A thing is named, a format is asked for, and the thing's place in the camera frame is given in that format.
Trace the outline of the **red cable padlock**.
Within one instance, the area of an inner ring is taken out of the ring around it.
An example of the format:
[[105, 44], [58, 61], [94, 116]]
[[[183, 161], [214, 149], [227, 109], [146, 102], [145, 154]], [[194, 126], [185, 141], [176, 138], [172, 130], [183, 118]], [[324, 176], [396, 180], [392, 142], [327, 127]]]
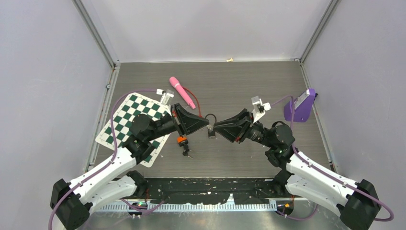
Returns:
[[195, 94], [192, 93], [189, 89], [187, 89], [187, 88], [185, 88], [185, 87], [183, 87], [183, 89], [184, 89], [188, 94], [190, 94], [190, 95], [194, 98], [194, 101], [195, 101], [196, 104], [197, 104], [197, 108], [198, 108], [198, 112], [199, 112], [199, 117], [202, 117], [201, 107], [200, 107], [200, 103], [199, 103], [198, 98], [197, 98], [197, 97], [195, 96]]

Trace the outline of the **orange black padlock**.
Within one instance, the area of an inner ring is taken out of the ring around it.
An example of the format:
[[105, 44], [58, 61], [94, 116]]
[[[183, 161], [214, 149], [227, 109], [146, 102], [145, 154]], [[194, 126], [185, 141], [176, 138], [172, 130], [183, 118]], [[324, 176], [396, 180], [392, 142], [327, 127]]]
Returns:
[[183, 146], [185, 146], [185, 145], [188, 145], [188, 140], [187, 140], [187, 138], [186, 137], [182, 137], [182, 136], [179, 136], [178, 138], [177, 138], [177, 143], [178, 143], [178, 145], [180, 146], [180, 147], [183, 147]]

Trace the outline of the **black cable padlock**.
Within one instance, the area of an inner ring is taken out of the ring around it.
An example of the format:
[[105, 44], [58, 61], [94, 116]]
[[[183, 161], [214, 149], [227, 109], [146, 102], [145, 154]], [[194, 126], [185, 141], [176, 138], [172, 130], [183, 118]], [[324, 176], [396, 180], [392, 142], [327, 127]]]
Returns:
[[[209, 113], [204, 118], [207, 119], [208, 116], [212, 116], [214, 118], [214, 124], [217, 122], [217, 117], [214, 114]], [[216, 137], [216, 135], [215, 135], [215, 131], [213, 130], [213, 125], [208, 124], [206, 127], [207, 127], [207, 130], [208, 130], [208, 138], [209, 139], [214, 139]]]

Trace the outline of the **black headed keys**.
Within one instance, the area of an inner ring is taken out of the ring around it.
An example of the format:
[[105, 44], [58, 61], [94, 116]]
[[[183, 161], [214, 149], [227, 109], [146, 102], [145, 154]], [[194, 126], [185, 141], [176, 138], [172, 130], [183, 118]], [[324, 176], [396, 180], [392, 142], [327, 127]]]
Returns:
[[184, 145], [184, 146], [183, 146], [183, 152], [182, 152], [183, 156], [189, 157], [189, 158], [192, 159], [192, 156], [189, 155], [189, 152], [190, 152], [189, 146], [188, 146], [188, 145]]

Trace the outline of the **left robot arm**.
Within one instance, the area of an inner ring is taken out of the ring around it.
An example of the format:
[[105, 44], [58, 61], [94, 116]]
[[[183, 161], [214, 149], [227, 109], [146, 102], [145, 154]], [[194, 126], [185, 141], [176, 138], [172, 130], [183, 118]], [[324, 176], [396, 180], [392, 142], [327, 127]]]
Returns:
[[158, 120], [146, 114], [136, 115], [130, 126], [130, 136], [122, 146], [119, 147], [117, 140], [113, 139], [111, 157], [69, 182], [60, 179], [54, 183], [48, 228], [52, 228], [54, 217], [58, 217], [67, 230], [79, 228], [89, 218], [91, 208], [96, 206], [91, 197], [116, 176], [148, 158], [156, 149], [151, 143], [153, 140], [172, 132], [189, 135], [208, 124], [208, 119], [188, 112], [178, 103]]

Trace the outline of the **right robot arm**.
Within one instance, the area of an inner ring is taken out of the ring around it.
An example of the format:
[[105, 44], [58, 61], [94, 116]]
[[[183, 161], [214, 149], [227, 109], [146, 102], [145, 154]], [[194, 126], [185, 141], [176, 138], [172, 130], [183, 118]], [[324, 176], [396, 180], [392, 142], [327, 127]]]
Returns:
[[278, 196], [306, 198], [336, 214], [351, 230], [369, 229], [381, 210], [371, 182], [354, 181], [311, 160], [293, 146], [293, 132], [283, 121], [266, 128], [243, 109], [232, 118], [216, 122], [213, 129], [230, 142], [250, 139], [269, 148], [265, 152], [268, 161], [281, 169], [273, 184]]

